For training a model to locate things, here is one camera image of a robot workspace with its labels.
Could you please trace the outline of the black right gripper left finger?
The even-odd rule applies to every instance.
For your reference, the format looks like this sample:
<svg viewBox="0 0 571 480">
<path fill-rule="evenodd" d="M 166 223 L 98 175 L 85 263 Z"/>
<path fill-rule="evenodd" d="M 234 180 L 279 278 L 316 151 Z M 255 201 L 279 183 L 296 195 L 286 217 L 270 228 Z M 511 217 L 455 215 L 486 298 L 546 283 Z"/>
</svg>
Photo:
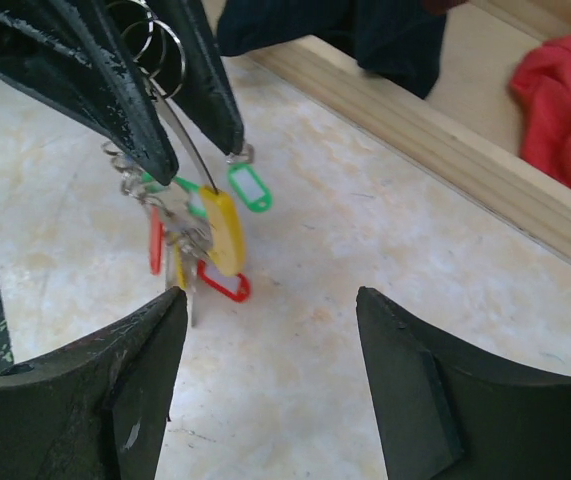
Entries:
<svg viewBox="0 0 571 480">
<path fill-rule="evenodd" d="M 0 374 L 0 479 L 152 479 L 187 333 L 173 287 Z"/>
</svg>

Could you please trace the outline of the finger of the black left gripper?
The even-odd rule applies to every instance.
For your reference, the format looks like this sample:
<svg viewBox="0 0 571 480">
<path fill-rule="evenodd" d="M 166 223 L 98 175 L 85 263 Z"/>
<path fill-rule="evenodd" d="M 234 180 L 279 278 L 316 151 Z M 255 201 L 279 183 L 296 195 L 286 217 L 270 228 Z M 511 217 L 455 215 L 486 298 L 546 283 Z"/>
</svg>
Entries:
<svg viewBox="0 0 571 480">
<path fill-rule="evenodd" d="M 155 180 L 178 160 L 103 1 L 0 1 L 0 79 L 111 140 Z"/>
<path fill-rule="evenodd" d="M 161 88 L 224 154 L 240 154 L 244 124 L 200 0 L 151 1 L 151 10 L 179 38 L 186 72 L 172 49 L 156 77 Z"/>
</svg>

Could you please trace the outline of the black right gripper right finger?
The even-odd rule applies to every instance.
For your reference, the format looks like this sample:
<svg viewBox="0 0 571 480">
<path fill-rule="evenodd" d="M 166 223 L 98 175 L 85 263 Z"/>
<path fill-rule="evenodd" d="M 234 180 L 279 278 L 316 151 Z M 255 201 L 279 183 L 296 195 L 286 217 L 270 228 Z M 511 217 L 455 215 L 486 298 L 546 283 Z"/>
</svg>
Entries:
<svg viewBox="0 0 571 480">
<path fill-rule="evenodd" d="M 516 363 L 375 289 L 356 300 L 391 479 L 571 479 L 571 377 Z"/>
</svg>

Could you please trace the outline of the steel key organizer yellow handle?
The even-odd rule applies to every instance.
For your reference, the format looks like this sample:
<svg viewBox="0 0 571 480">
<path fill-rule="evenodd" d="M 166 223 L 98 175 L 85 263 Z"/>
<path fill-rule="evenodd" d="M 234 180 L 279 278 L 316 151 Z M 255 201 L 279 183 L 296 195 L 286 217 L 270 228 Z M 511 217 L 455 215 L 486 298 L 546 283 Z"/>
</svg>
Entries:
<svg viewBox="0 0 571 480">
<path fill-rule="evenodd" d="M 170 49 L 176 52 L 181 61 L 182 73 L 186 72 L 186 54 L 176 34 L 151 10 L 150 2 L 110 1 L 106 7 L 142 74 L 162 126 L 199 177 L 195 184 L 199 186 L 206 217 L 196 217 L 183 206 L 170 206 L 167 201 L 147 194 L 142 186 L 141 175 L 148 172 L 136 165 L 129 155 L 112 142 L 104 143 L 101 148 L 121 175 L 122 193 L 136 199 L 150 219 L 152 272 L 165 270 L 165 245 L 178 241 L 183 251 L 195 258 L 196 265 L 199 260 L 204 260 L 213 264 L 222 274 L 234 276 L 241 272 L 245 263 L 245 244 L 239 215 L 232 197 L 217 185 L 185 124 L 191 122 L 199 131 L 200 129 L 171 99 L 172 94 L 163 90 L 156 80 Z"/>
</svg>

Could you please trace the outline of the dark silver key pair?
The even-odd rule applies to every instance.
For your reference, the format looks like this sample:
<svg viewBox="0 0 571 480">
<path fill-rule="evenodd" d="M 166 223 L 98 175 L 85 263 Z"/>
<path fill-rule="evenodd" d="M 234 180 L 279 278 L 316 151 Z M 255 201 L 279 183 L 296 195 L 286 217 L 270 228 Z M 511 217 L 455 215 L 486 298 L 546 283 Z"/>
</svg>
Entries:
<svg viewBox="0 0 571 480">
<path fill-rule="evenodd" d="M 254 162 L 254 147 L 250 143 L 244 142 L 238 153 L 230 153 L 227 156 L 226 162 L 228 165 L 252 164 Z"/>
</svg>

